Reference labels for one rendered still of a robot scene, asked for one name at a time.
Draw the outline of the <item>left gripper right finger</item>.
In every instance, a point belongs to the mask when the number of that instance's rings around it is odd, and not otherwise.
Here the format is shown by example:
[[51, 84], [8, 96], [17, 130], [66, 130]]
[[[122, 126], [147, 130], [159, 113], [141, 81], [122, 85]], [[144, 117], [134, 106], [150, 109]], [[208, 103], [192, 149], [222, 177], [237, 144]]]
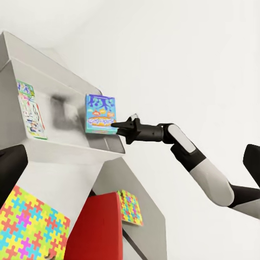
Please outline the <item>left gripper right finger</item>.
[[260, 146], [247, 144], [243, 164], [260, 188]]

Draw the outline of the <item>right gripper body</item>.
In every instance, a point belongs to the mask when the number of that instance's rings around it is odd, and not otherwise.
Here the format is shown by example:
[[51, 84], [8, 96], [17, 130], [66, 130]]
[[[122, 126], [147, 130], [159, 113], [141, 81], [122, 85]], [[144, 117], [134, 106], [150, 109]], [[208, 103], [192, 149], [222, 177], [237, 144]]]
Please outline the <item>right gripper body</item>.
[[132, 136], [126, 137], [126, 144], [131, 145], [133, 141], [152, 141], [154, 138], [154, 128], [152, 125], [144, 125], [141, 119], [135, 118], [133, 120], [135, 128], [131, 131]]

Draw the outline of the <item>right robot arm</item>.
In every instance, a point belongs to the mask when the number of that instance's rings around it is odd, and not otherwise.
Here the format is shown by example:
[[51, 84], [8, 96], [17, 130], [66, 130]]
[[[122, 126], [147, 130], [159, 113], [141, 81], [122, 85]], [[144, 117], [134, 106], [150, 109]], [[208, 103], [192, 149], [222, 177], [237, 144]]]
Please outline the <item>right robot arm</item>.
[[160, 123], [144, 125], [140, 116], [131, 115], [126, 122], [112, 123], [117, 135], [126, 137], [126, 144], [133, 141], [164, 142], [175, 158], [185, 167], [210, 201], [251, 217], [260, 219], [260, 189], [231, 185], [228, 178], [209, 161], [204, 153], [185, 135], [176, 124]]

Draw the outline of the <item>jigsaw puzzle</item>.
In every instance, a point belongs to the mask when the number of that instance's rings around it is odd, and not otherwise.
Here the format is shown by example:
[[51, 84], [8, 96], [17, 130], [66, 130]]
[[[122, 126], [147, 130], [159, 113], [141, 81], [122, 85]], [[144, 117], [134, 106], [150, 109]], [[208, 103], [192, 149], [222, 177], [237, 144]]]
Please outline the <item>jigsaw puzzle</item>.
[[70, 219], [15, 185], [0, 209], [0, 260], [63, 260]]
[[121, 219], [139, 226], [143, 226], [137, 197], [124, 190], [117, 191], [120, 196]]

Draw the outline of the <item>board game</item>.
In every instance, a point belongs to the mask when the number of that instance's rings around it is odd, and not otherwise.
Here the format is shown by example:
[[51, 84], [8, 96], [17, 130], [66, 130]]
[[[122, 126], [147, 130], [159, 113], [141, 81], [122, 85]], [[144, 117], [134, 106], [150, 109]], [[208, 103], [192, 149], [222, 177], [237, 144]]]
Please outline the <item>board game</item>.
[[86, 94], [85, 97], [85, 124], [84, 131], [87, 133], [116, 134], [115, 98], [104, 95]]
[[29, 133], [38, 139], [47, 140], [48, 136], [36, 100], [33, 86], [16, 80], [17, 88]]

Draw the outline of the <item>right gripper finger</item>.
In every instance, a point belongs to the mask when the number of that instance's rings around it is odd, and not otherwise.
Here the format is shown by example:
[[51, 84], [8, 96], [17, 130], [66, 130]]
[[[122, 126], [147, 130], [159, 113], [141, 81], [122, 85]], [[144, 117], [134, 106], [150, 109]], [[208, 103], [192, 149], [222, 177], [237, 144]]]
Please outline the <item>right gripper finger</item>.
[[132, 133], [127, 129], [118, 128], [117, 135], [124, 136], [124, 137], [131, 137]]
[[111, 124], [111, 126], [131, 130], [131, 131], [135, 128], [135, 124], [133, 121], [117, 122], [117, 123], [114, 122]]

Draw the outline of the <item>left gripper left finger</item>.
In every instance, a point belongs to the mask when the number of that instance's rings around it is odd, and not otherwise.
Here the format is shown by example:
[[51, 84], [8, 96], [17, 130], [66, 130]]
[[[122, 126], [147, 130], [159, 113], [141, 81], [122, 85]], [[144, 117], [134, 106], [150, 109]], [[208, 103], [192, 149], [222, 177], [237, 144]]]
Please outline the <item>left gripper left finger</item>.
[[0, 150], [0, 209], [28, 165], [23, 144]]

